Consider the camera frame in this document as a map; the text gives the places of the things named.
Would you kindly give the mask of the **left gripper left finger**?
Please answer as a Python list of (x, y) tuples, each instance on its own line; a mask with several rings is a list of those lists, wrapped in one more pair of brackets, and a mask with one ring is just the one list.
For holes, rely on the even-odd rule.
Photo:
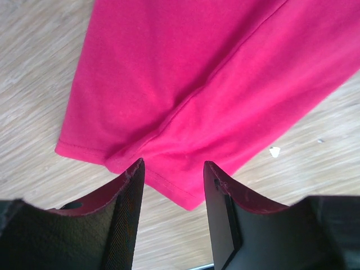
[(2, 269), (131, 269), (145, 163), (59, 209), (1, 201)]

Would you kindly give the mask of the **pink red t shirt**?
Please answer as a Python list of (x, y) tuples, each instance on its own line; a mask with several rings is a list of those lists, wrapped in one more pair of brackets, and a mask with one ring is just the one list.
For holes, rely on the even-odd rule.
[(55, 151), (193, 210), (358, 70), (358, 1), (95, 1)]

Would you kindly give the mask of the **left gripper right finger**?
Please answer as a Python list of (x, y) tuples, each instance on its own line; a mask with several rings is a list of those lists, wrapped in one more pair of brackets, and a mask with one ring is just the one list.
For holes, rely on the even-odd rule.
[(359, 197), (308, 196), (286, 206), (204, 164), (215, 269), (358, 269)]

